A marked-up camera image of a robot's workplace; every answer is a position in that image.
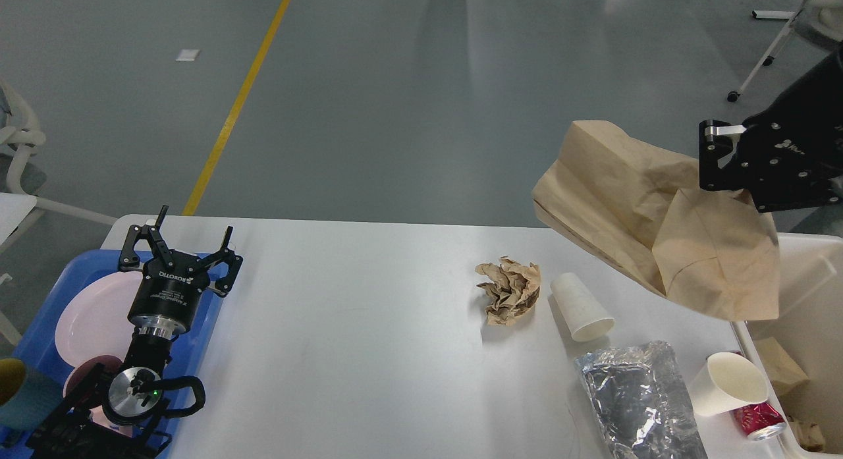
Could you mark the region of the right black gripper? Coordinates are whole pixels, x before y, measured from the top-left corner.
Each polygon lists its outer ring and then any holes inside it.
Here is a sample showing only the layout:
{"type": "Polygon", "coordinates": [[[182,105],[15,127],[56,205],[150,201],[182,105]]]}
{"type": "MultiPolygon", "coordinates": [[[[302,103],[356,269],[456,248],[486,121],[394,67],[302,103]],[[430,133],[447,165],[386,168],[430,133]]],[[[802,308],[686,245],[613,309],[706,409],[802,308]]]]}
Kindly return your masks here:
{"type": "Polygon", "coordinates": [[[742,124],[698,125],[699,185],[751,192],[762,213],[841,203],[841,45],[742,124]]]}

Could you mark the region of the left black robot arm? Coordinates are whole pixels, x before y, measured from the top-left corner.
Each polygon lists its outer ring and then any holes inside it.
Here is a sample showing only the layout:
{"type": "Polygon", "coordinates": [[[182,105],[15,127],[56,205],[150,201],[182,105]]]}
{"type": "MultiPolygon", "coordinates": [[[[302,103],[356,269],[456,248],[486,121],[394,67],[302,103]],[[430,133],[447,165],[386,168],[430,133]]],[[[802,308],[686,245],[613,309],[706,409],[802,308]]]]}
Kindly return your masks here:
{"type": "Polygon", "coordinates": [[[78,386],[31,432],[34,458],[156,458],[171,444],[167,423],[198,413],[207,402],[194,369],[181,368],[180,343],[200,322],[203,297],[225,298],[243,258],[231,246],[193,254],[169,247],[161,234],[168,207],[153,222],[130,225],[117,272],[138,274],[124,312],[132,326],[120,366],[96,363],[78,386]]]}

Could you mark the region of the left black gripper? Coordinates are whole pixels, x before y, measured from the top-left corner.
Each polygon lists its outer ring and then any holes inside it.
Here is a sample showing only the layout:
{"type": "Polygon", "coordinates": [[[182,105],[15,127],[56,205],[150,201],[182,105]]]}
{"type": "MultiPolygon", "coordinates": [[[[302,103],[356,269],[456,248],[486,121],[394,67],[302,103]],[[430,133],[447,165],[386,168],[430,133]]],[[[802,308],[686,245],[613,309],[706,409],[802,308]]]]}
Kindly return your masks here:
{"type": "Polygon", "coordinates": [[[130,225],[118,258],[119,272],[139,272],[141,282],[129,308],[127,320],[139,334],[150,334],[169,341],[190,332],[202,293],[212,291],[227,297],[234,288],[243,258],[232,247],[234,227],[228,226],[221,246],[205,257],[175,253],[161,236],[169,205],[163,205],[151,225],[130,225]],[[151,259],[142,265],[136,245],[145,241],[151,259]],[[209,272],[224,266],[226,272],[211,280],[209,272]]]}

